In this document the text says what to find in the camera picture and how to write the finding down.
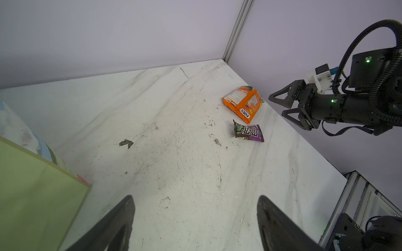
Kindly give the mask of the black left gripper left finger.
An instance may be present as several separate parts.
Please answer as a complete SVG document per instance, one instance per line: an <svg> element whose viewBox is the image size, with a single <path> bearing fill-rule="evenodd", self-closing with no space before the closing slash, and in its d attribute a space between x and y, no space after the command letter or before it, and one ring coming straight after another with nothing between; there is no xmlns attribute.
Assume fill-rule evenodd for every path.
<svg viewBox="0 0 402 251"><path fill-rule="evenodd" d="M133 229L135 203L122 199L106 216L68 248L69 251L127 251Z"/></svg>

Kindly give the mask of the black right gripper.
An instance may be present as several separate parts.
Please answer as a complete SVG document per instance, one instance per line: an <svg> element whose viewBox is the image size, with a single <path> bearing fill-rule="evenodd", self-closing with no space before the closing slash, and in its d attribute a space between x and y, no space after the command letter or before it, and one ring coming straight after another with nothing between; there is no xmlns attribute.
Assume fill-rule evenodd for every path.
<svg viewBox="0 0 402 251"><path fill-rule="evenodd" d="M316 85L306 84L303 79L293 81L269 96L269 101L289 108L282 111L282 117L305 131L317 129L322 121L343 122L342 113L346 99L345 94L318 94ZM298 108L291 109L296 100Z"/></svg>

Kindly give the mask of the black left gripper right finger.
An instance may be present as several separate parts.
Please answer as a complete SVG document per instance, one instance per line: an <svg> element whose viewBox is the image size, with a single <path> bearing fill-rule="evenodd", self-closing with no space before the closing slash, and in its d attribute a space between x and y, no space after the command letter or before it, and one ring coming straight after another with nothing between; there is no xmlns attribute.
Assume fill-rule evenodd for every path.
<svg viewBox="0 0 402 251"><path fill-rule="evenodd" d="M265 251L323 250L264 195L258 199L257 219Z"/></svg>

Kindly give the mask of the white green paper bag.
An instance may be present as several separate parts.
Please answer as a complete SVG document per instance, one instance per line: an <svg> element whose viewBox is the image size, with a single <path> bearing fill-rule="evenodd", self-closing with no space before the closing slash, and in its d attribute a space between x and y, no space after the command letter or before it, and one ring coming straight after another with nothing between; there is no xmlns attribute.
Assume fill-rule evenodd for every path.
<svg viewBox="0 0 402 251"><path fill-rule="evenodd" d="M1 250L59 250L90 189L1 103Z"/></svg>

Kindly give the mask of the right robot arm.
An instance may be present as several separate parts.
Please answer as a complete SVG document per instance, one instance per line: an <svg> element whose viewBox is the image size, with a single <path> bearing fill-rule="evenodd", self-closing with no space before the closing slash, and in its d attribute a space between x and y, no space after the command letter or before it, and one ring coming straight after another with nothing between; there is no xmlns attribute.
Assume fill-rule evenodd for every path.
<svg viewBox="0 0 402 251"><path fill-rule="evenodd" d="M402 125L402 64L394 48L355 54L351 72L327 64L307 74L307 81L295 80L269 96L285 107L282 116L303 130L324 127L325 123L347 123L336 133L357 128L379 136Z"/></svg>

